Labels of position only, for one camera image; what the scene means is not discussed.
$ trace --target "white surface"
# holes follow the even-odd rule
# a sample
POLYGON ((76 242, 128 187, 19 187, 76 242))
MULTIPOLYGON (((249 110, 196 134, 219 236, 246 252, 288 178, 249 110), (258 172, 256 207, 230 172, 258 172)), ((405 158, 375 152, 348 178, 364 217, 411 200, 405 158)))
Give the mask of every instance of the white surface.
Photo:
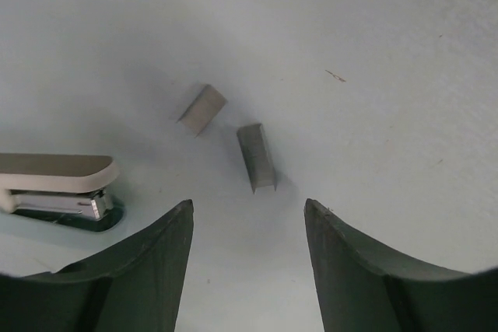
POLYGON ((0 4, 1 151, 110 154, 128 205, 102 235, 0 217, 3 271, 56 270, 185 198, 180 332, 322 330, 306 197, 420 259, 497 264, 496 0, 0 4), (196 82, 228 99, 199 138, 171 119, 196 82), (276 193, 244 171, 253 121, 276 193))

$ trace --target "scratch mark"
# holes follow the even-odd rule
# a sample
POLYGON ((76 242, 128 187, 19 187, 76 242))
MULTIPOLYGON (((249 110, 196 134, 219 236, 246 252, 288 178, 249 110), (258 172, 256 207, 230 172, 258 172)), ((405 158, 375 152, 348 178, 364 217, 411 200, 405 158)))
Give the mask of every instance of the scratch mark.
POLYGON ((443 163, 444 159, 440 159, 438 163, 432 165, 429 169, 433 169, 434 167, 436 167, 437 165, 440 165, 441 163, 443 163))
POLYGON ((325 69, 325 71, 326 71, 328 74, 330 74, 332 77, 334 77, 335 79, 337 79, 338 81, 345 82, 345 79, 344 79, 344 78, 339 77, 337 74, 334 74, 334 73, 332 73, 332 72, 330 72, 330 71, 328 71, 328 70, 326 70, 326 69, 325 69))
POLYGON ((36 257, 31 257, 32 260, 34 260, 35 262, 37 262, 38 264, 41 264, 43 267, 46 267, 48 270, 50 270, 50 272, 55 272, 55 269, 48 266, 47 264, 45 264, 44 262, 42 262, 41 260, 39 260, 38 258, 36 257))
POLYGON ((346 147, 349 147, 352 144, 353 139, 355 138, 355 133, 353 132, 351 134, 351 138, 349 138, 347 144, 345 145, 346 147))

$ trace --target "stapler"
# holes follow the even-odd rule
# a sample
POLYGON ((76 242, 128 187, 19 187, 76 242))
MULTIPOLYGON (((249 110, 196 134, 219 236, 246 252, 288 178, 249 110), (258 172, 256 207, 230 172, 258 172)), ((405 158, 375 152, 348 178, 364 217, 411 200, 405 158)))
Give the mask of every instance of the stapler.
POLYGON ((0 153, 0 209, 104 231, 123 216, 121 202, 106 191, 118 174, 110 156, 0 153))

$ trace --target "white stapler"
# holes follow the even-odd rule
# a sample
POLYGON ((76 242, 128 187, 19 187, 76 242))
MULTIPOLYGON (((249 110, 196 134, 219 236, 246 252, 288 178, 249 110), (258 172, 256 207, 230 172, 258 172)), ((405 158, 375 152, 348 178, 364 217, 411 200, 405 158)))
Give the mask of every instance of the white stapler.
POLYGON ((113 208, 106 187, 118 174, 109 156, 0 153, 0 209, 100 221, 113 208))

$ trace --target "stain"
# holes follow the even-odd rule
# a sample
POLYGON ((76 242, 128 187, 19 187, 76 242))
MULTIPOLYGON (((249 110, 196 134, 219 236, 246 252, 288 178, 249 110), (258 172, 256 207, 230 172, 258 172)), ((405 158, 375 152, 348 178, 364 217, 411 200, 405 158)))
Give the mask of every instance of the stain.
POLYGON ((339 77, 337 74, 334 74, 334 73, 332 73, 332 72, 330 72, 329 70, 326 70, 326 69, 325 69, 325 71, 328 74, 330 74, 332 77, 334 77, 335 79, 337 79, 338 81, 345 82, 345 79, 342 78, 342 77, 339 77))

